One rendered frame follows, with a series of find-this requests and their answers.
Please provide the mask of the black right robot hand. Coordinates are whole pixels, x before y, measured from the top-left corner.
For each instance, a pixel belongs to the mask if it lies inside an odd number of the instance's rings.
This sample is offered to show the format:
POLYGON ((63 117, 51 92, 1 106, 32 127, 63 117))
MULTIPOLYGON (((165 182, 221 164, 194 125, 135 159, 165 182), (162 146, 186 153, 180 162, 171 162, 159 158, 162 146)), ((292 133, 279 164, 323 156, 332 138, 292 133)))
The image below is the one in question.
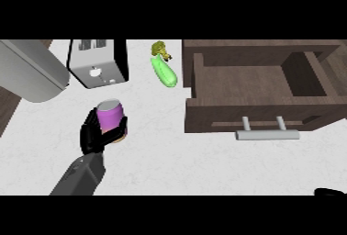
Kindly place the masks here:
POLYGON ((314 189, 314 196, 347 196, 347 194, 335 189, 316 188, 314 189))

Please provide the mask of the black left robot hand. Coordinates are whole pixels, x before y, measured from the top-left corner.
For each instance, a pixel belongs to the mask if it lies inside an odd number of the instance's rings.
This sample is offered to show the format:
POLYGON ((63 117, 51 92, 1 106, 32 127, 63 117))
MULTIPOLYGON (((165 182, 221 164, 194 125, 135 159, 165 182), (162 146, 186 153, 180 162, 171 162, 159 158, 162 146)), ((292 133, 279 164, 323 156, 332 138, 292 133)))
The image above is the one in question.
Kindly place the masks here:
POLYGON ((101 152, 104 146, 124 137, 125 125, 127 117, 122 117, 119 126, 101 133, 96 109, 93 109, 79 128, 79 149, 82 153, 101 152))

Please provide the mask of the purple can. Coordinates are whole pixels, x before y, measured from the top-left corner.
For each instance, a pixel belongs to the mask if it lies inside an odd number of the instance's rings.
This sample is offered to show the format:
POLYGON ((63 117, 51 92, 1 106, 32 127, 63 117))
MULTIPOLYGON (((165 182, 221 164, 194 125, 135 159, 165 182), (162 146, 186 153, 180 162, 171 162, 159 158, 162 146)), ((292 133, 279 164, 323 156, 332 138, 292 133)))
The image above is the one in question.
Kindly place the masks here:
POLYGON ((118 99, 109 99, 99 103, 96 107, 96 116, 101 133, 119 127, 121 119, 124 117, 122 103, 118 99))

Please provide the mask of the open brown wooden drawer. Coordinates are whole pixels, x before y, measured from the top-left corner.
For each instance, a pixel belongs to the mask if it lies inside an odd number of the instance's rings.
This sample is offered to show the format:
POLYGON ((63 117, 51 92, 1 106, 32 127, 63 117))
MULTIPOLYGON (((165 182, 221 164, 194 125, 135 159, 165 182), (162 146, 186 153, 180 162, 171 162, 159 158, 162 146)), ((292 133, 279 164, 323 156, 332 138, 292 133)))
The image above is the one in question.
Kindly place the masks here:
POLYGON ((255 130, 316 130, 347 118, 347 96, 330 85, 311 52, 293 52, 274 66, 203 65, 192 59, 192 94, 186 101, 187 133, 233 132, 248 119, 255 130))

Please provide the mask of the silver toaster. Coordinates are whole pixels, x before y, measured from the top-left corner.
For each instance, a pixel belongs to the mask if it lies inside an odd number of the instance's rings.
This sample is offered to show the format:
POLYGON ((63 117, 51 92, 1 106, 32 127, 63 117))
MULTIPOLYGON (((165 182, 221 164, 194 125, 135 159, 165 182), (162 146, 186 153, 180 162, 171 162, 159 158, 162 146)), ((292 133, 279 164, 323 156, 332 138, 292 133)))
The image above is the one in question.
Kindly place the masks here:
POLYGON ((72 39, 66 68, 87 89, 128 81, 124 39, 72 39))

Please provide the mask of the large grey rounded appliance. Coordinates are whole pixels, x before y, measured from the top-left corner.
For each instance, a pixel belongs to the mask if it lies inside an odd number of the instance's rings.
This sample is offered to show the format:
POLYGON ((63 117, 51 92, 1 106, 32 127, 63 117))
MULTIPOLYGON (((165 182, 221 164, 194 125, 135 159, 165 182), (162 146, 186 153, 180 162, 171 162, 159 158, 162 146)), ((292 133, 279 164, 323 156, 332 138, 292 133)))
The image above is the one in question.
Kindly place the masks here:
POLYGON ((38 39, 0 39, 0 86, 32 103, 54 98, 69 72, 38 39))

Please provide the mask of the green cucumber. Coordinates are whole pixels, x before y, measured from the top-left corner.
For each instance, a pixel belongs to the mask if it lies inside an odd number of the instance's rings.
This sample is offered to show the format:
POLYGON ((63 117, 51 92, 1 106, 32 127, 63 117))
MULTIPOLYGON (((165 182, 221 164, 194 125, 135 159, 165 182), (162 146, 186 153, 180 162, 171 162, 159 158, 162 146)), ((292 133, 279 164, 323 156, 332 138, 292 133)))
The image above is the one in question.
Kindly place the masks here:
POLYGON ((161 83, 166 87, 175 87, 175 84, 177 84, 175 73, 174 73, 171 67, 168 66, 166 62, 161 59, 159 55, 156 55, 150 59, 150 63, 152 63, 156 77, 158 77, 158 80, 161 81, 161 83))

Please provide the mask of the yellow-green broccoli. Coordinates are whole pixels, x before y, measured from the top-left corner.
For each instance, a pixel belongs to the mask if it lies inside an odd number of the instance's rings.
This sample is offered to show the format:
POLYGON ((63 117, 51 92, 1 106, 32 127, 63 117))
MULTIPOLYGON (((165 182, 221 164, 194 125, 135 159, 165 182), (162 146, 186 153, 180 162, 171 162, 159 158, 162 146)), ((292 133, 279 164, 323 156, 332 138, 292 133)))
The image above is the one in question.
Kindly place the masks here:
POLYGON ((156 56, 158 54, 165 62, 172 58, 165 50, 165 43, 161 40, 152 44, 152 55, 156 56))

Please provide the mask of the brown wooden cabinet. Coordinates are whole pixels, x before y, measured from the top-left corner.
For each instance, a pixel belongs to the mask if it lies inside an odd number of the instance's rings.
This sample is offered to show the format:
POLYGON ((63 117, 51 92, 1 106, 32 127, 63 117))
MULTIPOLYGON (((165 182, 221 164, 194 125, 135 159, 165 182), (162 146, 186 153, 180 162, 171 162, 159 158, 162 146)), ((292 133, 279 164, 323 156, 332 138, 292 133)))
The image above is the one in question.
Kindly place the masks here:
POLYGON ((197 53, 205 66, 274 66, 292 52, 311 52, 321 62, 339 45, 336 39, 183 39, 183 86, 190 87, 192 57, 197 53))

